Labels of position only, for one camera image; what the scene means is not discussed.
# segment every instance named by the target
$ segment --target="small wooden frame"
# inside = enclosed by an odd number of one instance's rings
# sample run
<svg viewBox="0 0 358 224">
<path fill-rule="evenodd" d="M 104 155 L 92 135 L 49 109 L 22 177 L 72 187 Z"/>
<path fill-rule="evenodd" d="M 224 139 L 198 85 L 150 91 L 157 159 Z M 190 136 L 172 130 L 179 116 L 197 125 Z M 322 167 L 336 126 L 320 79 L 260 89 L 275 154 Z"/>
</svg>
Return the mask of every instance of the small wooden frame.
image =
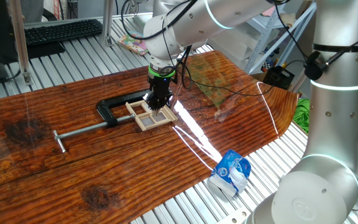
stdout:
<svg viewBox="0 0 358 224">
<path fill-rule="evenodd" d="M 135 121 L 142 131 L 147 131 L 163 124 L 178 120 L 178 118 L 172 113 L 171 109 L 167 105 L 160 109 L 157 116 L 152 114 L 152 111 L 144 100 L 135 103 L 126 103 L 126 106 L 131 114 L 135 114 Z M 142 114 L 136 114 L 133 108 L 137 106 L 143 107 L 146 112 Z"/>
</svg>

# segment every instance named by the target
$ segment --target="wood grain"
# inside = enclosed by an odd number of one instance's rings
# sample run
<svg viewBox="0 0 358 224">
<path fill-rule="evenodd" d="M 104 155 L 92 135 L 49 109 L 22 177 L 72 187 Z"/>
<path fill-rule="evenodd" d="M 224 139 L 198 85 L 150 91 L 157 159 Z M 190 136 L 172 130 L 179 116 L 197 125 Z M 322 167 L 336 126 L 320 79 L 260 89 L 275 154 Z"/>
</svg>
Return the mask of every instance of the wood grain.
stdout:
<svg viewBox="0 0 358 224">
<path fill-rule="evenodd" d="M 191 57 L 189 68 L 198 82 L 243 94 L 270 88 L 220 52 Z M 0 99 L 0 223 L 127 223 L 207 178 L 227 150 L 246 156 L 281 136 L 298 99 L 273 88 L 266 104 L 262 96 L 171 84 L 175 123 L 99 129 L 64 139 L 61 153 L 53 130 L 103 122 L 96 103 L 147 89 L 146 74 L 137 68 Z M 125 106 L 113 113 L 129 114 Z"/>
</svg>

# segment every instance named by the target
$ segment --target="metal grating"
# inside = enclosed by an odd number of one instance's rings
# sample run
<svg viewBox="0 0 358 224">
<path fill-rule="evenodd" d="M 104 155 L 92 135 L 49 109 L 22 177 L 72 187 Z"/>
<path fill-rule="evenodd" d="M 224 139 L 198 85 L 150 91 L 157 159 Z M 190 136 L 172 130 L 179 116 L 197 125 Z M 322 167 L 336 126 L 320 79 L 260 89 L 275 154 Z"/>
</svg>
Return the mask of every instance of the metal grating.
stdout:
<svg viewBox="0 0 358 224">
<path fill-rule="evenodd" d="M 134 22 L 132 16 L 126 16 L 124 21 L 128 28 L 141 31 L 142 28 Z M 113 17 L 111 33 L 114 40 L 124 35 L 121 20 L 116 16 Z M 117 45 L 102 47 L 98 36 L 62 44 L 66 52 L 30 61 L 32 85 L 25 85 L 22 76 L 0 83 L 0 98 L 143 67 L 150 62 L 149 54 L 142 57 Z M 211 47 L 204 45 L 195 53 L 210 50 Z M 5 69 L 13 76 L 19 70 L 19 64 L 6 65 Z M 291 124 L 281 138 L 246 157 L 252 164 L 252 172 L 243 193 L 230 198 L 204 180 L 136 218 L 131 224 L 210 224 L 217 223 L 236 210 L 242 210 L 248 216 L 262 200 L 277 190 L 279 179 L 300 160 L 306 142 L 307 135 Z M 358 224 L 358 212 L 352 212 L 345 223 Z"/>
</svg>

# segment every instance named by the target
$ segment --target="black keyboard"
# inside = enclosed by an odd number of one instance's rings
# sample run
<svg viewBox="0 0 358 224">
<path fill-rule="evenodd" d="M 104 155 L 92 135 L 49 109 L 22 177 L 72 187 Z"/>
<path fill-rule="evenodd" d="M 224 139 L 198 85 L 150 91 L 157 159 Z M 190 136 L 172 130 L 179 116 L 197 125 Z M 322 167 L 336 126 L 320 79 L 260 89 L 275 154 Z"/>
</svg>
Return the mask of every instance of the black keyboard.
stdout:
<svg viewBox="0 0 358 224">
<path fill-rule="evenodd" d="M 99 21 L 89 19 L 57 26 L 26 29 L 24 33 L 27 45 L 39 45 L 101 34 L 102 29 L 102 24 Z"/>
</svg>

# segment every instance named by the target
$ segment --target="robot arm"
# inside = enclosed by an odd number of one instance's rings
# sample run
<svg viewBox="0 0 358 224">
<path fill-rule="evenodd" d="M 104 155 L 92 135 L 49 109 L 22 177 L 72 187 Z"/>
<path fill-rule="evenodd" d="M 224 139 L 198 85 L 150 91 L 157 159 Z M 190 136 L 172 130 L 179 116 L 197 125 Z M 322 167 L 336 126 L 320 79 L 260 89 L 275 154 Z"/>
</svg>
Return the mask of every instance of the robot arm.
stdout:
<svg viewBox="0 0 358 224">
<path fill-rule="evenodd" d="M 272 7 L 272 3 L 271 0 L 191 0 L 167 14 L 151 18 L 144 27 L 144 36 L 155 34 L 163 27 L 167 30 L 164 35 L 145 41 L 152 55 L 148 76 L 152 93 L 146 99 L 150 108 L 156 113 L 168 102 L 172 95 L 169 84 L 175 72 L 172 61 L 187 46 L 201 47 L 209 37 L 259 15 Z"/>
<path fill-rule="evenodd" d="M 358 0 L 317 0 L 313 48 L 330 62 L 358 41 Z M 273 6 L 273 0 L 191 0 L 146 23 L 152 54 L 146 101 L 158 111 L 172 95 L 172 60 L 192 45 L 230 29 Z M 177 15 L 182 14 L 174 24 Z M 247 224 L 340 224 L 358 201 L 358 50 L 327 63 L 312 81 L 309 138 L 305 154 L 282 179 L 276 193 L 249 216 Z"/>
</svg>

